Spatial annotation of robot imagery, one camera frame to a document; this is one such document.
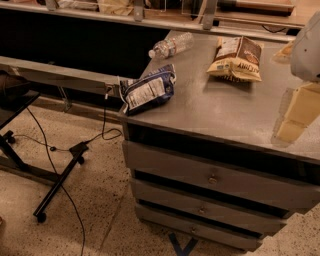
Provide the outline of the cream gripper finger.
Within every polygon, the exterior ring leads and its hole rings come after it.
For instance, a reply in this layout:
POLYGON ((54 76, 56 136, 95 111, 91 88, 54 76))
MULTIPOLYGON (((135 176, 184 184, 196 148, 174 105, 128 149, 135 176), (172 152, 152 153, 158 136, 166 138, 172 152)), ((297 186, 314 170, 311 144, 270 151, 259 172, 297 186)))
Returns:
POLYGON ((293 90, 276 137, 293 143, 320 115, 320 83, 306 82, 293 90))

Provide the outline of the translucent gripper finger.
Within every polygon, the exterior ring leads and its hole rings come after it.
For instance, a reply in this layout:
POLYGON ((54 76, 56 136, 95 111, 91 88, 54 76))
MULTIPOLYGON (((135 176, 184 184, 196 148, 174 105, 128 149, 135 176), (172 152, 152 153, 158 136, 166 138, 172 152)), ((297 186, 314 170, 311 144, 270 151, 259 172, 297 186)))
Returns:
POLYGON ((280 101, 278 118, 275 121, 271 136, 271 143, 277 147, 288 147, 297 139, 295 135, 297 125, 285 117, 293 99, 293 93, 292 88, 287 88, 280 101))

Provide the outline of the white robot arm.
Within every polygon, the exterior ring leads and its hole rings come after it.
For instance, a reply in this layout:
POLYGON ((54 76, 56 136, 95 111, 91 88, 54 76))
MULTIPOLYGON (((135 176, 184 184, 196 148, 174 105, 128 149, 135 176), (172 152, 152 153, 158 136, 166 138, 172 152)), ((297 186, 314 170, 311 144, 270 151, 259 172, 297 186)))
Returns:
POLYGON ((287 59, 291 73, 303 81, 286 89, 273 129, 272 143, 288 147, 320 116, 320 11, 273 59, 287 59))

